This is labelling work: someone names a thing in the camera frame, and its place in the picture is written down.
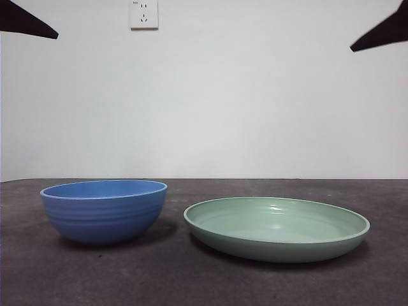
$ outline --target gray table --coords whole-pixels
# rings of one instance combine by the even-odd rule
[[[1,184],[4,306],[408,305],[408,180],[160,180],[158,221],[115,247],[86,247],[47,221],[40,189],[80,180]],[[337,259],[271,264],[225,255],[192,237],[186,207],[227,196],[280,196],[355,210],[365,242]]]

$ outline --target ceramic bowl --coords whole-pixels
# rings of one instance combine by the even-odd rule
[[[45,212],[64,237],[104,245],[145,231],[160,214],[167,185],[149,180],[97,180],[46,188]]]
[[[277,263],[341,256],[364,239],[370,223],[351,210],[285,198],[225,198],[184,211],[193,235],[231,255]]]

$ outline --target plate rim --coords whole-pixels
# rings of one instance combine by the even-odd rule
[[[365,227],[364,227],[364,229],[362,231],[359,231],[356,234],[348,235],[348,236],[344,236],[344,237],[336,238],[336,239],[322,239],[322,240],[310,241],[310,242],[309,241],[307,241],[307,242],[292,242],[292,241],[288,242],[288,241],[280,241],[280,240],[273,241],[273,240],[251,239],[251,238],[243,238],[243,237],[232,236],[232,235],[225,235],[225,234],[222,234],[222,233],[218,233],[216,231],[210,231],[208,229],[202,228],[201,226],[199,226],[196,223],[192,222],[192,220],[190,220],[190,218],[188,218],[188,216],[187,216],[188,211],[190,209],[194,208],[195,206],[198,206],[198,205],[202,205],[202,204],[212,202],[212,201],[230,200],[230,199],[242,199],[242,198],[247,198],[247,199],[256,199],[256,198],[265,199],[265,198],[267,198],[267,199],[278,199],[278,200],[293,200],[293,201],[302,201],[302,202],[325,205],[325,206],[337,208],[337,209],[340,209],[340,210],[344,210],[346,212],[349,212],[351,214],[356,215],[357,217],[359,217],[365,223]],[[366,217],[364,217],[363,215],[360,215],[359,213],[354,212],[352,210],[349,210],[349,209],[346,209],[346,208],[343,208],[343,207],[339,207],[339,206],[335,206],[335,205],[331,205],[331,204],[321,203],[321,202],[318,202],[318,201],[309,201],[309,200],[294,199],[294,198],[281,198],[281,197],[274,197],[274,196],[232,196],[232,197],[228,197],[228,198],[217,198],[217,199],[201,201],[201,202],[195,203],[195,204],[187,207],[184,210],[183,216],[184,216],[184,220],[189,225],[194,226],[195,228],[198,228],[198,229],[200,229],[202,231],[206,231],[207,233],[223,236],[223,237],[226,237],[226,238],[233,238],[233,239],[238,239],[238,240],[244,240],[244,241],[250,241],[250,242],[261,242],[261,243],[268,243],[268,244],[329,244],[329,243],[333,243],[333,242],[342,242],[342,241],[346,241],[346,240],[361,237],[361,236],[367,234],[367,232],[370,229],[370,221],[368,221],[368,219]]]

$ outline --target outlet cover plate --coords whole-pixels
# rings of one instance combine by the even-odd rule
[[[130,28],[131,30],[159,29],[158,0],[130,1]]]

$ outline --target bowl rim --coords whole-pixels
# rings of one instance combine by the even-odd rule
[[[225,235],[225,234],[222,234],[222,233],[219,233],[219,232],[216,232],[216,231],[211,231],[209,229],[202,228],[200,225],[193,222],[187,216],[188,211],[190,209],[198,206],[198,205],[202,205],[202,204],[212,202],[212,201],[229,200],[229,199],[242,199],[242,198],[247,198],[247,199],[256,199],[256,198],[265,199],[265,198],[268,198],[268,199],[279,199],[279,200],[293,200],[293,201],[302,201],[302,202],[307,202],[307,203],[315,203],[315,204],[320,204],[320,205],[324,205],[324,206],[329,206],[329,207],[344,210],[344,211],[349,212],[349,213],[351,213],[353,215],[356,215],[357,217],[359,217],[365,223],[365,227],[364,227],[363,230],[359,231],[358,233],[348,235],[348,236],[343,236],[343,237],[340,237],[340,238],[333,238],[333,239],[321,239],[321,240],[316,240],[316,241],[303,241],[303,242],[283,241],[283,240],[263,240],[263,239],[254,239],[254,238],[243,238],[243,237],[234,236],[234,235]],[[331,205],[331,204],[325,204],[325,203],[317,202],[317,201],[301,200],[301,199],[294,199],[294,198],[280,198],[280,197],[274,197],[274,196],[234,196],[234,197],[230,197],[230,198],[218,198],[218,199],[202,201],[202,202],[199,202],[199,203],[196,203],[194,205],[191,205],[191,206],[187,207],[184,210],[183,216],[184,216],[184,219],[186,220],[186,222],[189,225],[194,226],[195,228],[198,228],[198,229],[200,229],[202,231],[206,231],[207,233],[219,235],[219,236],[226,237],[226,238],[234,238],[234,239],[237,239],[237,240],[245,240],[245,241],[251,241],[251,242],[261,242],[261,243],[268,243],[268,244],[328,244],[328,243],[332,243],[332,242],[341,242],[341,241],[350,240],[350,239],[353,239],[353,238],[363,236],[370,229],[370,222],[367,220],[367,218],[363,217],[362,215],[360,215],[360,214],[358,214],[356,212],[353,212],[352,210],[349,210],[349,209],[346,209],[346,208],[343,208],[343,207],[339,207],[339,206],[335,206],[335,205]]]
[[[109,200],[109,199],[120,199],[120,198],[131,198],[135,196],[146,196],[148,194],[152,193],[159,193],[160,191],[164,191],[167,189],[167,185],[162,182],[158,182],[156,180],[133,180],[133,179],[128,179],[133,182],[152,182],[152,183],[159,183],[162,185],[161,189],[151,191],[148,193],[134,193],[134,194],[126,194],[123,196],[95,196],[95,197],[81,197],[81,196],[52,196],[51,194],[47,194],[46,192],[49,189],[56,188],[56,187],[61,187],[61,186],[67,186],[67,185],[74,185],[74,184],[86,184],[86,183],[91,183],[91,182],[123,182],[127,181],[127,179],[124,180],[87,180],[83,182],[73,182],[73,183],[67,183],[67,184],[59,184],[59,185],[54,185],[50,186],[47,188],[44,188],[43,190],[40,191],[40,195],[45,197],[45,198],[51,198],[51,199],[60,199],[60,200]]]

